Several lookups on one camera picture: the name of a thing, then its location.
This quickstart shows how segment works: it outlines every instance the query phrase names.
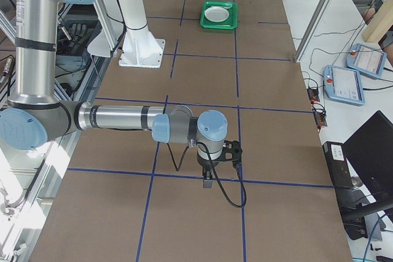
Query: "white bowl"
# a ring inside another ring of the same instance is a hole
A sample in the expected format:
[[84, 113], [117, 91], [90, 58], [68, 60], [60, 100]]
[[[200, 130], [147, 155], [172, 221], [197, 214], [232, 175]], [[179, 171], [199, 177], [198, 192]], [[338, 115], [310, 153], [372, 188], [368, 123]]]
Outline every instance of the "white bowl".
[[204, 16], [213, 23], [221, 23], [229, 17], [229, 11], [219, 6], [212, 6], [205, 10]]

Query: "green tray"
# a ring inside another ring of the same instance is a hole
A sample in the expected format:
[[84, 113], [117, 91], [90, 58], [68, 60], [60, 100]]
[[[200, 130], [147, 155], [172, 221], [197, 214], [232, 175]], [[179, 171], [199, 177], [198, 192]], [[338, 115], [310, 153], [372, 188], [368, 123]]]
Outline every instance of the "green tray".
[[[205, 16], [204, 12], [206, 9], [212, 6], [230, 7], [228, 9], [229, 17], [220, 23], [214, 23], [209, 21]], [[238, 5], [234, 2], [223, 2], [223, 1], [206, 1], [203, 4], [201, 14], [201, 26], [208, 29], [224, 29], [233, 30], [238, 26]]]

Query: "computer monitor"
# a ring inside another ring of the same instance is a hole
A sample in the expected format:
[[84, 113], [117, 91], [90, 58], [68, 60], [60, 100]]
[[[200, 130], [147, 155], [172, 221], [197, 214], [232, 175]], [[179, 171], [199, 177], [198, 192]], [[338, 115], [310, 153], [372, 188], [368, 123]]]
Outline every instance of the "computer monitor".
[[377, 202], [393, 197], [393, 123], [380, 110], [343, 144], [343, 151]]

